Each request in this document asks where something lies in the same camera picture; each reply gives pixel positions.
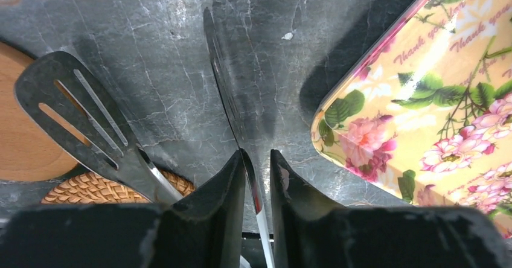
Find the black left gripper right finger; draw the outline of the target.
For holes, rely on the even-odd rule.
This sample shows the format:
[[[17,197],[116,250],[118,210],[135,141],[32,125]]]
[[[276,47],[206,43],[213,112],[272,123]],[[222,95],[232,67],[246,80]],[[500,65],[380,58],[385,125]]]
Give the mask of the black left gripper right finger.
[[[270,153],[277,267],[510,267],[494,224],[466,207],[347,208]]]

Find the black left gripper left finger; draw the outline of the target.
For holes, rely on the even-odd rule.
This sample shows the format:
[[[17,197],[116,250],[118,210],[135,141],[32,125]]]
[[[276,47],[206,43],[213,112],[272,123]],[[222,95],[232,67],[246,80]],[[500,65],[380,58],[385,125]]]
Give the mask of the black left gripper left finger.
[[[238,267],[244,197],[243,157],[235,152],[172,206],[30,206],[1,231],[1,266]]]

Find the silver serving tongs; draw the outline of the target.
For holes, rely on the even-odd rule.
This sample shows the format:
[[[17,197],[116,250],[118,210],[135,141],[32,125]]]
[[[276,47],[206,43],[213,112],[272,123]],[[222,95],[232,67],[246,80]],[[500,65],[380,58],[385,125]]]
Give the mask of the silver serving tongs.
[[[186,196],[149,159],[110,93],[78,59],[55,51],[30,64],[16,80],[14,95],[26,114],[64,151],[106,179],[131,188],[147,203],[172,206]],[[245,189],[250,189],[264,243],[271,258],[261,189],[248,153],[243,157]]]

